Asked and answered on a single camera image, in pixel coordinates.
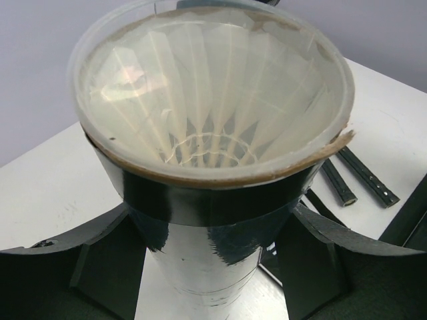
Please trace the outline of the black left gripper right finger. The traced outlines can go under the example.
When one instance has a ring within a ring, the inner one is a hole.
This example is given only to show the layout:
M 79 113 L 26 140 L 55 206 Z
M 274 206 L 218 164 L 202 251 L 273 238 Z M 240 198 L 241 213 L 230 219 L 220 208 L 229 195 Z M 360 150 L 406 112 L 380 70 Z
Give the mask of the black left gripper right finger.
M 426 252 L 298 205 L 276 239 L 290 319 L 425 319 Z

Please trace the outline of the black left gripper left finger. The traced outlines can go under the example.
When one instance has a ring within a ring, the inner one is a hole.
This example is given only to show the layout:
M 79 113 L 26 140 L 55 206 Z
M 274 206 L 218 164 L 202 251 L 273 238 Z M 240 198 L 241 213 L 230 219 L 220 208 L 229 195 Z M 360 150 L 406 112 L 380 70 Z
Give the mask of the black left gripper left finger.
M 134 319 L 145 251 L 123 206 L 2 250 L 1 318 Z

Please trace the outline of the black racket bag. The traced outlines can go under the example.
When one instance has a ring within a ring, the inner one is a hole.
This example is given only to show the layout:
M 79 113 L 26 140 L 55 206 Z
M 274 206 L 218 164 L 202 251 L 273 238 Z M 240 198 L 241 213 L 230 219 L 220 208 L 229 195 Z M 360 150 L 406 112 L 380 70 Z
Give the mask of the black racket bag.
M 318 230 L 349 231 L 311 189 L 298 201 L 297 208 L 301 217 Z

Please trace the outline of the badminton racket black grip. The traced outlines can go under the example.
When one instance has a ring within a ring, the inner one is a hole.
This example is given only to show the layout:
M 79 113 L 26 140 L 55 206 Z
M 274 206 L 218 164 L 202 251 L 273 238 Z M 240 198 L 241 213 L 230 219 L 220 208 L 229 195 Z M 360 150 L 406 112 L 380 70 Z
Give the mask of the badminton racket black grip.
M 347 207 L 357 202 L 357 196 L 348 187 L 330 159 L 324 161 L 322 169 L 342 207 Z
M 400 201 L 348 147 L 343 147 L 337 156 L 383 208 L 389 208 Z

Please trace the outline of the black shuttlecock tube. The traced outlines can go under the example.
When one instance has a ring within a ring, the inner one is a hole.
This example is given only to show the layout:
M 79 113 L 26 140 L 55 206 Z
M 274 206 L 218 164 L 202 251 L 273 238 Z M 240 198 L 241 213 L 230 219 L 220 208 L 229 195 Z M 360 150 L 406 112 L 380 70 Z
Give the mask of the black shuttlecock tube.
M 326 158 L 354 80 L 312 25 L 257 1 L 135 1 L 77 42 L 83 132 L 190 319 L 227 319 Z

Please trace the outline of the white feather shuttlecock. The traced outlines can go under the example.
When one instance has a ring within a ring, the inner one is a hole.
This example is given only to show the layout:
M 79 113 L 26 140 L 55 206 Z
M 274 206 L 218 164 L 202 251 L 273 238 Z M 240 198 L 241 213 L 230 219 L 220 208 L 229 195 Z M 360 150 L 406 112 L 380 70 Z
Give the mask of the white feather shuttlecock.
M 106 41 L 79 78 L 92 136 L 139 166 L 235 167 L 295 153 L 338 106 L 320 58 L 278 29 L 161 22 Z

